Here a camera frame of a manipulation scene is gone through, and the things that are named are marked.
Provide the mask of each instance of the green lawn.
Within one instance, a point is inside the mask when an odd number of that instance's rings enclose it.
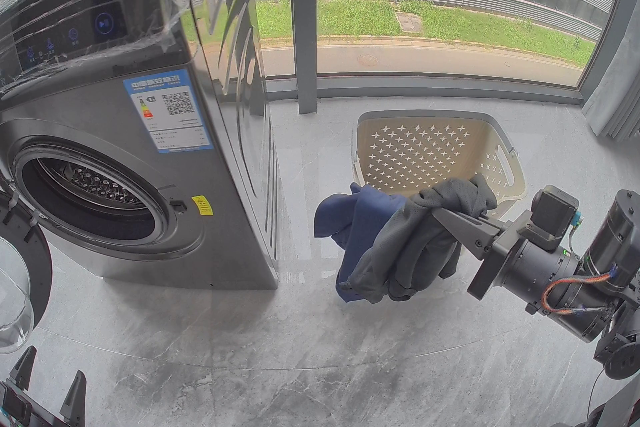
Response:
[[[388,0],[318,0],[317,9],[320,36],[402,34],[393,4]]]
[[[262,39],[292,36],[289,0],[259,0],[256,10]],[[530,20],[434,6],[423,0],[401,0],[397,6],[389,0],[318,0],[318,34],[350,38],[400,36],[403,32],[394,14],[396,10],[420,16],[423,31],[416,36],[525,50],[565,59],[578,66],[587,63],[595,46],[591,41],[540,27]],[[196,18],[207,17],[206,6],[199,6]],[[222,39],[226,20],[227,11],[223,6],[216,30],[212,36],[204,34],[204,44]],[[186,32],[195,40],[192,23],[186,24]]]
[[[530,20],[514,20],[459,7],[437,7],[422,0],[401,0],[398,8],[419,15],[426,38],[469,41],[560,57],[584,66],[595,43],[564,32],[534,25]]]

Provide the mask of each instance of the yellow warning sticker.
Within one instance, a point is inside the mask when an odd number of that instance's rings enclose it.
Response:
[[[194,196],[191,199],[196,203],[196,207],[198,207],[200,215],[213,215],[213,208],[211,208],[211,205],[204,196]]]

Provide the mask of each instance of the washing machine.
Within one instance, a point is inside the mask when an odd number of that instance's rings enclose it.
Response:
[[[48,241],[109,279],[277,286],[254,0],[15,0],[0,41],[0,237],[32,280]]]

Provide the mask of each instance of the road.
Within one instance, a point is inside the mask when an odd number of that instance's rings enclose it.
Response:
[[[582,69],[559,60],[509,50],[420,41],[379,40],[318,46],[319,73],[401,71],[481,75],[575,87]],[[262,51],[267,76],[294,73],[293,48]]]

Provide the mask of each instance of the qr code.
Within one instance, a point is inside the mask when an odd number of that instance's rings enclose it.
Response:
[[[193,114],[195,109],[191,102],[191,95],[188,92],[173,93],[170,95],[162,95],[164,104],[166,105],[166,111],[170,116],[176,114]]]

